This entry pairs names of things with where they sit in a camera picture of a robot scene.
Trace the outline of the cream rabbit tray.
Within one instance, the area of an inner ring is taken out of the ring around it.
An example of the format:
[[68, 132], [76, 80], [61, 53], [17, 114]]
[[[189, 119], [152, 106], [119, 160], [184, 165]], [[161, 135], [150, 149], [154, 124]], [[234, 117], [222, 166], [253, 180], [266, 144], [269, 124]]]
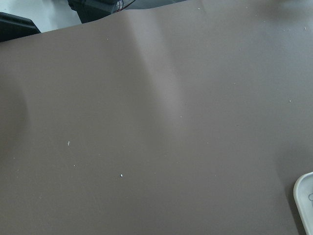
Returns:
[[293, 187], [293, 197], [307, 235], [313, 234], [313, 173], [300, 176]]

